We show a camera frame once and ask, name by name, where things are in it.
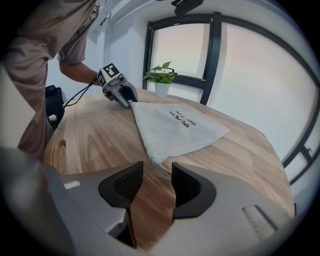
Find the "person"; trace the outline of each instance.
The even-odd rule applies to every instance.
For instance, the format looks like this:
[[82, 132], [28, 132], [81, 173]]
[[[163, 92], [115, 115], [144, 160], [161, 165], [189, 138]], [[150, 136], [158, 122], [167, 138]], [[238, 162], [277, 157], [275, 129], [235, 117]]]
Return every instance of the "person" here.
[[34, 109], [18, 148], [43, 161], [53, 134], [46, 115], [48, 61], [56, 55], [62, 74], [89, 84], [97, 76], [85, 60], [87, 35], [99, 10], [98, 0], [44, 0], [19, 27], [4, 56], [13, 84]]

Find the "shirt sleeve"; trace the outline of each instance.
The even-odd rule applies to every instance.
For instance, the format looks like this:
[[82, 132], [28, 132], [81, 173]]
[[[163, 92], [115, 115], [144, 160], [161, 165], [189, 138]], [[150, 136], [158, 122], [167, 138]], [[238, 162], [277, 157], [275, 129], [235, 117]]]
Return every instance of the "shirt sleeve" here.
[[57, 60], [59, 62], [76, 64], [85, 60], [87, 36], [94, 20], [95, 19], [92, 19], [89, 24], [78, 29], [66, 45], [62, 47], [57, 55]]

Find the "black bag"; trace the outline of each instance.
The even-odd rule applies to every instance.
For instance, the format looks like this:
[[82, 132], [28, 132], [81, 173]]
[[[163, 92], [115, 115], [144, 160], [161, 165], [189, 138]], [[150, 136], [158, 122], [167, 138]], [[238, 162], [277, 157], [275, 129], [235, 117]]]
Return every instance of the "black bag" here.
[[45, 88], [44, 94], [46, 117], [49, 120], [49, 116], [56, 115], [57, 118], [56, 122], [51, 123], [52, 128], [55, 130], [65, 114], [65, 110], [62, 108], [64, 104], [62, 91], [60, 87], [50, 85]]

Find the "white cloth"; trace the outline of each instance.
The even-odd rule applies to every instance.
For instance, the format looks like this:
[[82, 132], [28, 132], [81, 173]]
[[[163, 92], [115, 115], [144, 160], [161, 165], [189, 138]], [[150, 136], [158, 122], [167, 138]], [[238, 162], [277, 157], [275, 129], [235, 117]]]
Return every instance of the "white cloth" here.
[[186, 104], [132, 102], [136, 125], [153, 165], [202, 149], [229, 130]]

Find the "wooden table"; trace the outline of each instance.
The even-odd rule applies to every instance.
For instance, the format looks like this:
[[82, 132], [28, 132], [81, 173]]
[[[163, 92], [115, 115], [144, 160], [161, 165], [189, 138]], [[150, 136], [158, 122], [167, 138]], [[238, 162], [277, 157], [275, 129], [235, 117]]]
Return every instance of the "wooden table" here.
[[238, 177], [277, 202], [290, 216], [294, 204], [285, 170], [266, 137], [255, 128], [197, 102], [137, 89], [140, 102], [186, 103], [230, 129], [213, 145], [163, 163], [148, 159], [133, 112], [109, 101], [102, 93], [82, 98], [65, 109], [49, 141], [44, 163], [60, 174], [77, 174], [144, 161], [143, 184], [131, 204], [138, 249], [149, 250], [169, 229], [175, 207], [171, 164], [181, 162]]

